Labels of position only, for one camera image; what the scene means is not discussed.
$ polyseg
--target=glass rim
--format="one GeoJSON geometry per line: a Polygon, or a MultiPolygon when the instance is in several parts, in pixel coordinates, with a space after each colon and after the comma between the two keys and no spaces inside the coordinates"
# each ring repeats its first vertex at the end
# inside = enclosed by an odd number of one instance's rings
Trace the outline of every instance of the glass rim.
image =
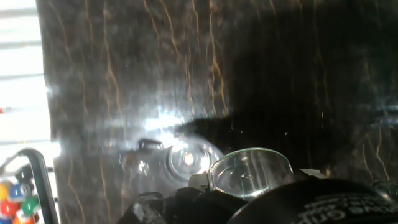
{"type": "Polygon", "coordinates": [[[263,152],[273,152],[275,154],[277,154],[278,156],[284,158],[287,163],[289,164],[289,169],[293,172],[292,170],[292,166],[290,165],[290,161],[288,160],[288,158],[283,155],[282,153],[272,150],[272,149],[267,149],[267,148],[263,148],[263,147],[250,147],[250,148],[245,148],[245,149],[240,149],[234,152],[230,152],[227,155],[223,156],[221,159],[219,159],[218,161],[216,161],[213,165],[211,165],[208,169],[208,173],[210,173],[210,170],[215,167],[217,164],[223,162],[225,159],[229,158],[230,156],[235,156],[236,154],[242,153],[242,152],[246,152],[246,151],[263,151],[263,152]]]}
{"type": "Polygon", "coordinates": [[[293,169],[292,169],[292,166],[290,165],[290,161],[282,153],[277,152],[277,151],[272,150],[272,149],[267,149],[267,148],[262,148],[262,147],[250,147],[250,148],[240,149],[240,150],[237,150],[237,151],[234,151],[234,152],[230,152],[229,154],[227,154],[224,157],[222,157],[220,160],[216,161],[212,166],[210,166],[210,168],[208,169],[208,181],[209,181],[210,189],[211,190],[218,190],[218,191],[221,191],[223,193],[230,194],[232,196],[239,197],[239,198],[242,198],[242,197],[253,197],[253,196],[256,196],[258,194],[261,194],[261,193],[267,191],[266,189],[263,189],[263,190],[257,190],[255,192],[251,192],[251,193],[248,193],[248,194],[238,195],[238,194],[226,192],[225,190],[223,190],[220,187],[216,186],[215,183],[214,183],[214,179],[213,179],[214,178],[214,170],[217,167],[219,167],[219,165],[223,161],[229,159],[230,157],[237,156],[237,155],[239,155],[239,154],[241,154],[243,152],[250,152],[250,151],[272,152],[274,154],[277,154],[278,156],[280,156],[281,158],[283,158],[287,162],[287,167],[289,168],[289,171],[291,173],[293,173],[293,169]]]}

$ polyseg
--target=green ball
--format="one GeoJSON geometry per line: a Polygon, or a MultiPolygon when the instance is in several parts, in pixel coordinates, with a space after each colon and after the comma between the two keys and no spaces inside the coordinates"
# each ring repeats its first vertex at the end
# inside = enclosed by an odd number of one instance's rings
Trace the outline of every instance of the green ball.
{"type": "Polygon", "coordinates": [[[25,202],[22,203],[21,208],[25,215],[34,215],[40,210],[38,198],[35,196],[29,197],[25,202]]]}

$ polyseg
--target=blue ball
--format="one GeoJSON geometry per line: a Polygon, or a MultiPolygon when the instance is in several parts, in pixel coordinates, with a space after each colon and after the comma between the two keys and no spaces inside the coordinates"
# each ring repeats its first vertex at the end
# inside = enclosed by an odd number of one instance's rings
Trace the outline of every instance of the blue ball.
{"type": "Polygon", "coordinates": [[[12,224],[12,219],[0,218],[0,224],[12,224]]]}
{"type": "Polygon", "coordinates": [[[23,202],[31,195],[32,195],[32,189],[30,189],[29,184],[16,184],[10,188],[8,201],[23,202]]]}

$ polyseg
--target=red ball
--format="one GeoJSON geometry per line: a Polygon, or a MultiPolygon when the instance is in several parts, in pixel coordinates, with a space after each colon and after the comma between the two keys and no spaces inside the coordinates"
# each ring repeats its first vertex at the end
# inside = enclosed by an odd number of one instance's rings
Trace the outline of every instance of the red ball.
{"type": "Polygon", "coordinates": [[[20,203],[5,201],[0,204],[0,212],[7,217],[13,217],[20,209],[20,207],[20,203]]]}

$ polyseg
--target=marble surface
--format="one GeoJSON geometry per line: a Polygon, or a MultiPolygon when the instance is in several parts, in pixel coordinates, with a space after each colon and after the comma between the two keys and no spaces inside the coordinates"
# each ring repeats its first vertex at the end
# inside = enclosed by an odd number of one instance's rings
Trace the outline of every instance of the marble surface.
{"type": "Polygon", "coordinates": [[[397,180],[394,0],[38,0],[62,223],[115,223],[117,154],[196,133],[397,180]]]}

